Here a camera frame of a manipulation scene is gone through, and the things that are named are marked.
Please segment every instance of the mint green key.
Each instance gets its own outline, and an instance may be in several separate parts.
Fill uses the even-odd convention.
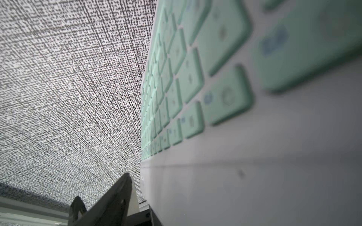
[[[151,96],[151,87],[150,86],[148,86],[147,87],[147,105],[150,105],[150,102],[151,102],[151,98],[152,98],[152,96]]]
[[[161,50],[160,33],[157,33],[156,34],[156,40],[155,40],[155,60],[156,60],[156,62],[159,61],[160,50]]]
[[[163,99],[160,105],[160,116],[161,125],[165,127],[170,122],[170,117],[168,116],[167,97]]]
[[[173,3],[173,13],[177,24],[181,23],[182,15],[186,7],[186,0],[176,0]]]
[[[247,79],[239,67],[230,68],[221,75],[202,98],[205,121],[216,124],[247,110],[252,105]]]
[[[156,89],[157,89],[157,86],[158,86],[158,82],[159,82],[159,78],[160,78],[160,73],[157,72],[157,75],[154,76],[154,82],[155,82],[155,92],[156,92]]]
[[[158,61],[160,73],[163,71],[163,67],[165,66],[166,60],[167,60],[167,54],[165,50],[165,44],[162,42],[160,46],[159,61]]]
[[[167,131],[168,138],[172,145],[178,144],[182,141],[180,119],[174,120]]]
[[[166,0],[165,1],[165,9],[166,9],[167,16],[172,13],[174,1],[177,1],[177,0]]]
[[[155,151],[156,151],[156,153],[162,151],[160,136],[155,138]]]
[[[148,134],[147,134],[147,144],[150,144],[152,141],[152,128],[151,124],[148,126]]]
[[[251,25],[240,0],[212,2],[199,36],[201,64],[210,76],[238,50],[251,32]]]
[[[158,79],[158,86],[157,86],[157,103],[160,105],[161,101],[163,100],[163,90],[162,90],[162,77]]]
[[[148,145],[148,141],[150,140],[149,134],[150,134],[150,128],[147,127],[147,128],[146,128],[146,142],[145,142],[145,145],[146,145],[146,146]]]
[[[260,0],[260,3],[263,7],[263,10],[269,11],[276,8],[279,4],[284,2],[285,0]]]
[[[171,63],[168,60],[168,63],[166,63],[165,69],[162,72],[162,87],[164,93],[166,93],[168,91],[168,88],[170,88],[172,79],[173,74],[171,72]]]
[[[151,76],[151,78],[150,78],[150,94],[151,94],[151,96],[153,94],[154,89],[155,89],[154,76]]]
[[[153,119],[153,106],[152,106],[152,104],[150,104],[149,115],[150,115],[150,121],[151,121]]]
[[[144,123],[146,124],[146,126],[148,125],[148,112],[147,112],[147,109],[146,109],[145,114],[144,114]]]
[[[178,80],[180,83],[181,99],[184,103],[188,103],[203,86],[197,49],[193,49],[186,56],[180,68]]]
[[[151,152],[151,156],[155,154],[155,143],[151,142],[150,144],[150,152]]]
[[[160,41],[163,42],[163,38],[164,38],[164,32],[166,30],[166,26],[167,26],[167,14],[166,14],[166,10],[163,7],[161,9],[161,15],[160,15],[160,22],[159,22],[159,26],[158,26],[158,32],[160,34]]]
[[[155,130],[156,130],[156,134],[159,134],[162,130],[161,116],[160,116],[159,110],[156,112],[156,115],[155,115]]]
[[[211,0],[187,0],[181,24],[184,26],[186,42],[189,45],[195,38],[210,11]]]
[[[164,32],[164,43],[165,43],[165,49],[166,49],[167,53],[169,53],[169,51],[170,51],[171,44],[175,37],[175,32],[176,32],[176,23],[175,23],[175,19],[173,18],[173,14],[171,14],[168,18],[166,30]]]
[[[170,62],[172,73],[177,74],[186,56],[184,32],[178,29],[170,49]]]
[[[160,140],[161,140],[161,148],[162,149],[166,149],[170,147],[170,143],[168,141],[168,133],[167,130],[164,129],[161,133],[160,133]]]
[[[257,42],[254,61],[262,86],[283,91],[340,64],[361,47],[362,1],[299,0]]]
[[[150,55],[148,56],[148,58],[151,59],[151,60],[150,60],[150,64],[149,64],[149,70],[150,70],[150,72],[152,72],[152,71],[153,71],[153,68],[154,68],[153,64],[154,64],[155,61],[156,61],[155,52],[150,53]]]
[[[189,105],[189,109],[181,116],[181,131],[185,138],[190,138],[203,132],[204,122],[202,119],[201,106],[199,102]]]
[[[151,89],[149,91],[149,95],[148,95],[148,107],[151,108],[152,106],[152,95],[151,95]]]
[[[157,104],[157,93],[155,94],[155,96],[152,98],[152,110],[153,113],[155,114],[158,110],[158,104]]]
[[[180,94],[180,86],[178,79],[175,79],[167,93],[168,113],[170,117],[174,118],[182,109],[182,101]]]
[[[147,88],[148,88],[148,72],[146,72],[145,74],[145,78],[143,80],[143,87],[144,87],[144,91],[147,94]]]
[[[155,130],[155,119],[151,120],[151,139],[156,137],[156,130]]]
[[[152,76],[154,77],[159,76],[159,69],[157,67],[156,62],[152,65]]]

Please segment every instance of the keyboard key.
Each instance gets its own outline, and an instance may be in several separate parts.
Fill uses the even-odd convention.
[[[170,143],[168,142],[168,133],[167,133],[166,129],[164,129],[160,133],[160,140],[161,140],[161,148],[162,149],[166,149],[166,148],[170,147]]]
[[[245,42],[251,25],[240,0],[214,1],[198,37],[201,64],[210,76]]]
[[[156,88],[157,88],[157,86],[158,86],[159,78],[160,78],[160,73],[157,72],[156,76],[154,76],[155,92],[156,92]]]
[[[174,118],[182,109],[180,86],[178,79],[174,80],[170,90],[167,93],[168,113]]]
[[[152,98],[152,96],[151,96],[151,87],[148,86],[147,87],[147,105],[150,105],[151,98]]]
[[[148,109],[148,121],[151,122],[152,119],[153,119],[153,107],[151,104]]]
[[[162,43],[160,46],[159,61],[158,61],[160,73],[163,71],[163,67],[165,66],[166,60],[167,60],[167,54],[165,50],[165,44]]]
[[[168,19],[169,20],[167,21],[166,30],[164,33],[164,43],[167,53],[170,52],[171,44],[173,42],[176,32],[176,24],[175,19],[173,18],[173,14],[171,14]]]
[[[150,67],[150,72],[151,72],[151,73],[152,73],[152,71],[153,71],[154,64],[155,64],[155,62],[156,62],[156,57],[155,57],[155,56],[156,56],[156,55],[155,55],[155,52],[150,53],[150,55],[148,56],[148,58],[151,59],[151,60],[150,60],[150,65],[149,65],[149,67]]]
[[[168,116],[167,97],[163,99],[160,105],[160,116],[161,125],[165,127],[170,122],[170,117]]]
[[[262,86],[283,91],[341,63],[362,47],[361,25],[360,0],[297,1],[254,47]]]
[[[155,81],[154,81],[154,76],[152,76],[150,78],[151,80],[151,83],[150,83],[150,94],[151,94],[151,97],[154,95],[154,91],[155,91]]]
[[[147,127],[147,128],[146,128],[146,142],[145,142],[145,145],[146,145],[146,146],[148,145],[148,141],[150,140],[150,138],[149,138],[149,133],[150,133],[150,128]]]
[[[151,128],[151,125],[148,126],[148,134],[147,134],[147,144],[150,144],[152,138],[152,128]]]
[[[155,43],[154,43],[154,53],[155,53],[155,63],[157,64],[160,57],[160,33],[156,34]]]
[[[162,90],[162,78],[158,78],[158,86],[157,86],[157,103],[160,105],[163,100],[163,90]]]
[[[185,138],[190,138],[204,130],[201,106],[199,102],[190,104],[189,109],[181,116],[181,131]]]
[[[161,15],[160,16],[161,17],[160,17],[158,31],[159,31],[159,34],[160,34],[160,41],[163,42],[164,32],[165,32],[166,26],[167,26],[167,14],[166,14],[165,8],[161,9]]]
[[[157,94],[155,94],[155,96],[152,99],[152,110],[153,113],[155,114],[158,110],[158,104],[157,104]]]
[[[157,111],[155,115],[155,130],[157,134],[162,130],[160,111]]]
[[[216,124],[247,110],[252,105],[252,94],[243,70],[230,68],[208,88],[201,104],[205,121],[209,124]]]
[[[162,148],[161,148],[160,136],[158,136],[155,138],[155,152],[158,153],[160,151],[162,151]]]
[[[260,0],[263,10],[269,11],[275,9],[279,4],[285,0]]]
[[[195,38],[210,11],[211,0],[187,0],[181,23],[184,26],[186,42],[189,45]]]
[[[178,29],[170,49],[170,61],[172,73],[177,74],[186,56],[186,44],[184,32]]]
[[[159,76],[159,69],[158,69],[158,67],[156,66],[156,63],[154,63],[154,65],[153,65],[153,67],[152,67],[152,76],[153,76],[153,77]]]
[[[178,80],[180,82],[181,99],[184,103],[188,103],[203,86],[197,49],[193,49],[186,56],[180,68]]]
[[[177,0],[166,0],[165,1],[165,9],[166,9],[167,16],[169,16],[172,13],[174,1],[177,1]]]
[[[176,0],[173,3],[173,13],[177,24],[181,23],[182,15],[186,7],[186,0]]]
[[[168,138],[172,145],[178,144],[182,141],[180,120],[174,120],[171,126],[167,129]]]
[[[155,154],[155,143],[151,142],[150,144],[151,156]]]
[[[144,122],[146,124],[146,126],[148,125],[148,110],[146,110],[145,114],[144,114]]]
[[[152,107],[152,95],[151,95],[151,89],[150,89],[150,95],[148,96],[148,107],[151,108]]]
[[[156,137],[156,131],[155,131],[155,118],[153,118],[152,120],[151,120],[151,138],[153,139],[153,138],[155,138]]]
[[[162,72],[162,87],[163,87],[164,93],[166,93],[168,91],[168,89],[170,88],[172,79],[173,79],[173,74],[171,72],[171,63],[168,60],[168,63]]]
[[[147,84],[149,90],[151,90],[151,88],[152,88],[152,87],[151,87],[152,78],[153,78],[153,76],[152,76],[152,71],[150,71],[149,74],[148,74],[148,84]]]

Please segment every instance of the textured gray pattern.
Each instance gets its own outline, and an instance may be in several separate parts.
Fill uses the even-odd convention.
[[[155,9],[0,2],[0,196],[64,209],[79,195],[90,208],[130,172],[144,201],[139,89]]]

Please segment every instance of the white surface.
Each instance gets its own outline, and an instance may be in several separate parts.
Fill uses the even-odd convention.
[[[252,36],[216,76],[204,76],[203,90],[241,64],[254,105],[144,160],[144,196],[164,226],[361,225],[362,57],[283,94],[265,92],[253,41],[295,1],[268,14],[259,1],[245,4]]]

